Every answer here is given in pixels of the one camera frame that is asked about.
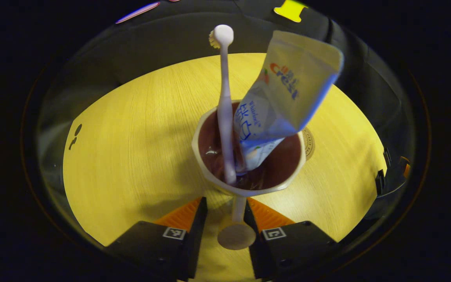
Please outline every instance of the black background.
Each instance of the black background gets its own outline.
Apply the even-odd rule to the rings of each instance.
[[[57,48],[68,40],[86,43],[146,2],[0,4],[0,280],[144,280],[131,268],[90,255],[52,226],[27,188],[19,130],[25,98]],[[451,2],[308,4],[379,55],[403,57],[426,96],[433,125],[428,177],[406,218],[371,251],[326,279],[451,281]]]

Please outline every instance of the white toothbrush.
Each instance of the white toothbrush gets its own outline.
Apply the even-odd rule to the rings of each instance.
[[[218,100],[217,115],[222,155],[224,156],[224,178],[229,185],[236,183],[236,169],[233,155],[233,105],[229,89],[229,66],[227,65],[227,47],[233,42],[234,32],[228,25],[217,25],[210,32],[210,45],[220,48],[220,69],[222,71],[222,87]]]

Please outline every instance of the round table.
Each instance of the round table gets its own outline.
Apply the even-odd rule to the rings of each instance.
[[[264,53],[229,55],[232,99],[245,95],[264,58]],[[109,245],[136,222],[155,221],[205,196],[208,216],[193,281],[254,280],[248,249],[227,250],[217,242],[231,196],[206,182],[190,146],[199,118],[216,106],[219,95],[220,58],[204,57],[127,82],[74,120],[64,153],[64,186],[86,232]],[[384,149],[365,115],[335,86],[307,129],[313,152],[294,182],[254,198],[295,222],[309,220],[340,241],[376,197],[377,171],[387,169]]]

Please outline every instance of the cup stem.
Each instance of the cup stem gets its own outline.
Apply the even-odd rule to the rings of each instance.
[[[233,214],[231,219],[233,222],[243,222],[245,216],[245,206],[247,205],[247,197],[235,196],[233,199]]]

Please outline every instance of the cup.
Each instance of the cup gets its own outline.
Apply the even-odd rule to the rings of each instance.
[[[233,112],[236,111],[239,104],[239,100],[233,101]],[[251,228],[243,221],[247,197],[283,190],[295,179],[306,160],[302,132],[286,137],[263,161],[262,166],[265,173],[263,189],[260,190],[233,187],[218,178],[217,162],[223,162],[223,159],[213,157],[222,148],[216,107],[199,119],[191,145],[204,178],[213,187],[234,196],[231,216],[224,219],[218,236],[219,242],[221,242],[221,238],[227,240],[220,244],[225,248],[230,247],[230,249],[248,247],[255,240],[256,234],[253,230],[247,230]],[[240,233],[245,236],[234,235],[234,233],[238,234],[239,229],[242,230]]]

